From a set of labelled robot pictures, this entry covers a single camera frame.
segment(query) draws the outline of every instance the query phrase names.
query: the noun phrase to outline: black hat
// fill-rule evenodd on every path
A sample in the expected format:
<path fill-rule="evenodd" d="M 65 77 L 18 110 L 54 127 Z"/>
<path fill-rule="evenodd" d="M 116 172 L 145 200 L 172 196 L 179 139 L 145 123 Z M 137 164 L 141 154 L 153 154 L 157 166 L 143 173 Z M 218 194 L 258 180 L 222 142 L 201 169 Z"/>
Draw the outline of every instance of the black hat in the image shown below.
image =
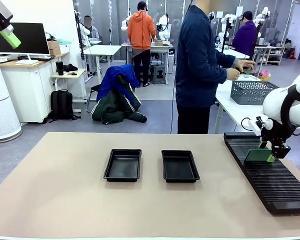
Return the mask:
<path fill-rule="evenodd" d="M 145 10 L 145 8 L 147 8 L 147 4 L 146 4 L 144 1 L 140 1 L 140 2 L 138 3 L 138 7 L 137 7 L 138 11 L 139 11 L 139 10 Z"/>
<path fill-rule="evenodd" d="M 242 17 L 246 18 L 247 20 L 251 21 L 254 15 L 251 11 L 245 11 L 242 15 Z"/>

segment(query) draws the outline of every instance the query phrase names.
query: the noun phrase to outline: gray stool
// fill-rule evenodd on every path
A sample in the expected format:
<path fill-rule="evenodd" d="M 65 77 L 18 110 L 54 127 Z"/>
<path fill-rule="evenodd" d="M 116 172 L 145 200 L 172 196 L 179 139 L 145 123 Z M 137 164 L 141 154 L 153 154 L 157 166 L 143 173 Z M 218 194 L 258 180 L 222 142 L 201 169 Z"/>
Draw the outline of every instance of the gray stool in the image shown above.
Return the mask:
<path fill-rule="evenodd" d="M 165 78 L 165 71 L 166 67 L 164 65 L 160 64 L 155 64 L 150 66 L 150 72 L 151 72 L 151 81 L 152 84 L 157 84 L 157 83 L 166 83 L 166 78 Z"/>

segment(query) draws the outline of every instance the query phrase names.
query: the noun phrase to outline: trousers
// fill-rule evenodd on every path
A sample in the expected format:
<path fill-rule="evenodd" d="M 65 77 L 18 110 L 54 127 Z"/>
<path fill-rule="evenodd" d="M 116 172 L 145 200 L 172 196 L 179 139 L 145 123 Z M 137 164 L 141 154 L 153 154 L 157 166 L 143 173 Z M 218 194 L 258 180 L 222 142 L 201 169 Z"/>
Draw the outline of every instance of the trousers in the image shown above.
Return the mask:
<path fill-rule="evenodd" d="M 146 84 L 149 79 L 149 66 L 150 66 L 151 54 L 150 50 L 144 50 L 142 53 L 136 55 L 133 58 L 134 61 L 134 73 L 136 79 L 141 83 L 141 73 L 143 76 L 143 84 Z"/>
<path fill-rule="evenodd" d="M 178 110 L 178 134 L 208 134 L 210 107 L 184 107 Z"/>

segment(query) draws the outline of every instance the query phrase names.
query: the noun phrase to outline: blue jacket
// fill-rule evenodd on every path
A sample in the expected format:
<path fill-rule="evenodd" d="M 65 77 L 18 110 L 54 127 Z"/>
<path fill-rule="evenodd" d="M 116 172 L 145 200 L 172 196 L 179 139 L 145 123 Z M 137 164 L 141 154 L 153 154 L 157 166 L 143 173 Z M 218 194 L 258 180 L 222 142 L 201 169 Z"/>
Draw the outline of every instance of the blue jacket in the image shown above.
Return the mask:
<path fill-rule="evenodd" d="M 252 45 L 256 40 L 257 27 L 253 21 L 247 21 L 236 33 L 232 46 L 236 51 L 251 55 Z"/>
<path fill-rule="evenodd" d="M 215 48 L 214 35 L 207 15 L 197 6 L 190 7 L 184 18 L 178 43 L 175 87 L 176 104 L 206 108 L 215 103 L 218 84 L 227 79 L 234 56 Z"/>
<path fill-rule="evenodd" d="M 130 101 L 130 103 L 134 103 L 134 100 L 128 94 L 128 92 L 122 87 L 120 84 L 116 82 L 116 77 L 122 74 L 125 76 L 125 80 L 131 85 L 134 89 L 139 85 L 139 82 L 136 78 L 134 69 L 131 64 L 121 65 L 121 66 L 111 66 L 106 71 L 104 78 L 101 82 L 98 95 L 96 96 L 96 101 L 98 102 L 104 96 L 106 96 L 109 91 L 114 87 L 120 93 L 124 94 L 124 96 Z"/>

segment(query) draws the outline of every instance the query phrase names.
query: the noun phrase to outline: purple jacket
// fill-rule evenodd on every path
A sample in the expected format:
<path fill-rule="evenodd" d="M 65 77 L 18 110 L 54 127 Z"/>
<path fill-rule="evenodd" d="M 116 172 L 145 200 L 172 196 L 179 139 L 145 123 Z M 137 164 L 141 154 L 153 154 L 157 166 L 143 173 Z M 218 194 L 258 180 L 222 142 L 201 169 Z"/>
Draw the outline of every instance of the purple jacket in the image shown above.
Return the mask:
<path fill-rule="evenodd" d="M 257 27 L 253 21 L 247 21 L 236 33 L 232 46 L 236 51 L 250 56 L 252 45 L 256 39 Z"/>

